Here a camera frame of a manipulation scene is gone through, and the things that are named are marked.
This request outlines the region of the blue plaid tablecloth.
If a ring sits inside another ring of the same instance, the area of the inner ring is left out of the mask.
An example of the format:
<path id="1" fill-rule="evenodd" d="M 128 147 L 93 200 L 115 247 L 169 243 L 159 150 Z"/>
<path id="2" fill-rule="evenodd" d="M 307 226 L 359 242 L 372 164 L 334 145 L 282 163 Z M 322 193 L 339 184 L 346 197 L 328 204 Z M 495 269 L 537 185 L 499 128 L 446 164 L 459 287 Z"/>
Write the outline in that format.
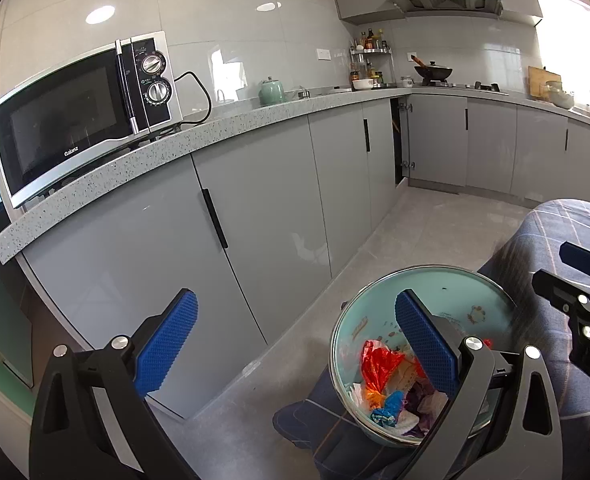
<path id="1" fill-rule="evenodd" d="M 562 243 L 590 250 L 590 203 L 550 200 L 530 211 L 519 229 L 481 267 L 516 302 L 516 338 L 542 352 L 556 393 L 563 439 L 563 475 L 585 479 L 590 465 L 590 378 L 568 359 L 572 334 L 566 316 L 538 297 L 530 282 L 545 269 L 590 292 L 590 277 L 563 264 Z M 324 479 L 394 479 L 409 460 L 409 448 L 389 448 L 357 428 L 323 373 L 305 400 L 273 416 L 274 429 L 310 451 Z"/>

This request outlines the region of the black wok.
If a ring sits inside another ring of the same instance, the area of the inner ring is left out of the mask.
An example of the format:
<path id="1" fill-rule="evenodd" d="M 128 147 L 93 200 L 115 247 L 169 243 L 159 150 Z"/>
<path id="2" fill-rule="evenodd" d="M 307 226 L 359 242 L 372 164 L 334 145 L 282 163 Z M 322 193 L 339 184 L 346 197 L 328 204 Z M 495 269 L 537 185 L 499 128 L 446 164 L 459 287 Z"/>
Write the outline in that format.
<path id="1" fill-rule="evenodd" d="M 451 67 L 437 65 L 434 61 L 426 64 L 417 55 L 412 55 L 411 60 L 415 64 L 415 71 L 422 77 L 425 84 L 430 81 L 445 82 L 452 74 Z"/>

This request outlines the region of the white wall socket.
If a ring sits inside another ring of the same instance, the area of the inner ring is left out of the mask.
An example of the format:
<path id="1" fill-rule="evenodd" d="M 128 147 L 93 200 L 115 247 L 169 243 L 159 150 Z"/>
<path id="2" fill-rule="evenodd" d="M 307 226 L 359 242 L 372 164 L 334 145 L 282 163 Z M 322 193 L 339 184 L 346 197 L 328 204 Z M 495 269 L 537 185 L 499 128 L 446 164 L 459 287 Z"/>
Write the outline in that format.
<path id="1" fill-rule="evenodd" d="M 319 61 L 331 61 L 332 55 L 331 51 L 327 49 L 318 49 L 317 50 L 317 59 Z"/>

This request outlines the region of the white bowl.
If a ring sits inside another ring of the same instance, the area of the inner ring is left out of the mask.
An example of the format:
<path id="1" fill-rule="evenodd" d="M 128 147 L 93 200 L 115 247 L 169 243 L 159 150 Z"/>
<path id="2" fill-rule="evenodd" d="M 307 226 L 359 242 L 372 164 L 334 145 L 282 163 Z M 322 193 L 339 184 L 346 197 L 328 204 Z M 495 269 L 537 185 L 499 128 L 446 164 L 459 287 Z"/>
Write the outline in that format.
<path id="1" fill-rule="evenodd" d="M 351 82 L 351 85 L 356 91 L 372 90 L 375 82 L 372 78 L 355 79 Z"/>

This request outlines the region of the silver black microwave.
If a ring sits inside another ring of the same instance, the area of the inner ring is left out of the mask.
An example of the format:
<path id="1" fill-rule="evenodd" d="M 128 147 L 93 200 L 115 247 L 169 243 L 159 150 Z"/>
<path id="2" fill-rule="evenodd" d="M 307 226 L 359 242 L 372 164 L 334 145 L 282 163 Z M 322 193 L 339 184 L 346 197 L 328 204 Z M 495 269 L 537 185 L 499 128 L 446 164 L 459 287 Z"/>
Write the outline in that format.
<path id="1" fill-rule="evenodd" d="M 0 97 L 0 167 L 10 203 L 182 118 L 163 32 L 118 39 Z"/>

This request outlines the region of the metal spice rack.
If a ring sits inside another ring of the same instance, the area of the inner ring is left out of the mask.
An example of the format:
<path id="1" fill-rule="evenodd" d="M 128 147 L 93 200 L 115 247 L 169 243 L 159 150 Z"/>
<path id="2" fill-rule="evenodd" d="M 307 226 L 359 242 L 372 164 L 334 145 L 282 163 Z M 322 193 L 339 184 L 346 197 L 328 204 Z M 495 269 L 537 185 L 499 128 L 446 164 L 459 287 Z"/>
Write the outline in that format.
<path id="1" fill-rule="evenodd" d="M 349 83 L 357 90 L 357 81 L 370 79 L 374 89 L 396 86 L 393 50 L 382 28 L 368 28 L 353 38 L 349 47 Z"/>

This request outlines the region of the blue snack wrapper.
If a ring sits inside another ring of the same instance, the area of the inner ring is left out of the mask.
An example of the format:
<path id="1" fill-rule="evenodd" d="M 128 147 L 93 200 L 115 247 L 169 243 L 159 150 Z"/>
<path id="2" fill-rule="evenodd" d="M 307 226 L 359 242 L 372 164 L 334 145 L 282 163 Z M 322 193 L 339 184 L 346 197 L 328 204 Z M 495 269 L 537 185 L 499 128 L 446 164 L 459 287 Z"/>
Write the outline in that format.
<path id="1" fill-rule="evenodd" d="M 403 409 L 403 401 L 405 401 L 405 393 L 399 390 L 394 391 L 384 400 L 380 408 L 373 408 L 370 419 L 381 427 L 395 427 Z"/>

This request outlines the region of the wooden cutting board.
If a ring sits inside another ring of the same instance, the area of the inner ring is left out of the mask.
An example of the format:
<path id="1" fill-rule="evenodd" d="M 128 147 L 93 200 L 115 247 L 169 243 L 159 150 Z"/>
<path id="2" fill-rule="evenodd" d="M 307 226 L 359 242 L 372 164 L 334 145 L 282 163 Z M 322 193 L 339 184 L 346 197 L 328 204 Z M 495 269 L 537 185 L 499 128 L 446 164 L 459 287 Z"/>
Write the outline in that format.
<path id="1" fill-rule="evenodd" d="M 531 98 L 539 101 L 549 100 L 549 82 L 552 81 L 553 85 L 561 89 L 561 76 L 556 73 L 548 72 L 544 68 L 536 66 L 530 66 L 527 68 L 527 79 L 528 79 L 528 94 Z"/>

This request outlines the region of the grey lower cabinets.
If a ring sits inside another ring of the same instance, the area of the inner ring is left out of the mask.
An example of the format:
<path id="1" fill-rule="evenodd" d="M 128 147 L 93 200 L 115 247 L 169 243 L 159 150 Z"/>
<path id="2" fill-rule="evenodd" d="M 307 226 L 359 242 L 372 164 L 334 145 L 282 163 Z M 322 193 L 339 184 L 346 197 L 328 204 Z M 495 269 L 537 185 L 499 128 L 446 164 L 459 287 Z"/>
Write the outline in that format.
<path id="1" fill-rule="evenodd" d="M 193 290 L 195 330 L 155 394 L 188 418 L 295 323 L 404 185 L 590 200 L 590 118 L 446 88 L 250 110 L 65 185 L 0 233 L 0 260 L 88 348 Z"/>

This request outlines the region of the gas stove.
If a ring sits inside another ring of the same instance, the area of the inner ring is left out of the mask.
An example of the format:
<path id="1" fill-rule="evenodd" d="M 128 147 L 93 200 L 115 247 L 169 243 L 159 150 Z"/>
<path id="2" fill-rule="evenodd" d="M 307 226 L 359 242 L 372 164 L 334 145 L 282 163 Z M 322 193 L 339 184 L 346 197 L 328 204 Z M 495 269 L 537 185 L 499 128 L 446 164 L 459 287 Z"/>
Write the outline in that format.
<path id="1" fill-rule="evenodd" d="M 481 81 L 475 81 L 474 84 L 459 84 L 459 88 L 463 90 L 498 93 L 504 96 L 504 92 L 501 91 L 498 84 L 482 84 Z"/>

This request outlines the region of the steel pot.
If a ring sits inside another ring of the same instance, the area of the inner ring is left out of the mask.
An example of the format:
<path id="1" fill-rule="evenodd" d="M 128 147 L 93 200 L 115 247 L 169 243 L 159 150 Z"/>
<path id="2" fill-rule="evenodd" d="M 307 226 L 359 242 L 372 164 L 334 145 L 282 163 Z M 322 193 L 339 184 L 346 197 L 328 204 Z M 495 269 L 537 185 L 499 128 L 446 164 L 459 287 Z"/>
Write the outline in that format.
<path id="1" fill-rule="evenodd" d="M 564 110 L 570 110 L 575 105 L 574 94 L 566 92 L 560 80 L 548 80 L 546 82 L 546 93 L 549 102 Z"/>

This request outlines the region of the green ceramic teapot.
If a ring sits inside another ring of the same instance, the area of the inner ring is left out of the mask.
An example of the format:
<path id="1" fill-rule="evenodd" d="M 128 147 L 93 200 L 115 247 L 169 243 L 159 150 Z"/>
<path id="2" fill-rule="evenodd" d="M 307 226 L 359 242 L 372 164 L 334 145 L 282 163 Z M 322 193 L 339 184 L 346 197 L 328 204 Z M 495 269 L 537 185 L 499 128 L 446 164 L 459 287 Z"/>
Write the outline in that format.
<path id="1" fill-rule="evenodd" d="M 258 87 L 258 99 L 261 106 L 284 103 L 286 97 L 281 81 L 271 76 L 263 80 Z"/>

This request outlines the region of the purple snack wrapper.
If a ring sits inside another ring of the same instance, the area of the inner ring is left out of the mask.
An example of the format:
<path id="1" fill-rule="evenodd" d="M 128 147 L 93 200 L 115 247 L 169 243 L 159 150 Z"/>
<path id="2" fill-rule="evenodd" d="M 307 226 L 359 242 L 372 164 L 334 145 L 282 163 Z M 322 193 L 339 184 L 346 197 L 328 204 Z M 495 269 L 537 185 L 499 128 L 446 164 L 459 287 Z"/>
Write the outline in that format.
<path id="1" fill-rule="evenodd" d="M 420 382 L 420 380 L 415 382 L 405 399 L 406 410 L 419 417 L 419 422 L 413 430 L 427 434 L 447 401 L 447 394 L 436 390 L 429 382 Z"/>

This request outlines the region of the orange red plastic bag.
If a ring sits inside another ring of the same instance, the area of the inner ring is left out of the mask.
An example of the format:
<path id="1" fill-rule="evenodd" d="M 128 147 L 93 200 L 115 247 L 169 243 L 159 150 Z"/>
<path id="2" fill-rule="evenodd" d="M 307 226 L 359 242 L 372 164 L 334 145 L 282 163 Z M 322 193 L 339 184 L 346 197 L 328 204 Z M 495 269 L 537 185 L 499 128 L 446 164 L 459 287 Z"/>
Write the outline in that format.
<path id="1" fill-rule="evenodd" d="M 361 349 L 360 373 L 363 379 L 363 394 L 370 410 L 382 408 L 385 401 L 384 390 L 391 376 L 396 372 L 406 356 L 391 350 L 380 340 L 366 340 Z"/>

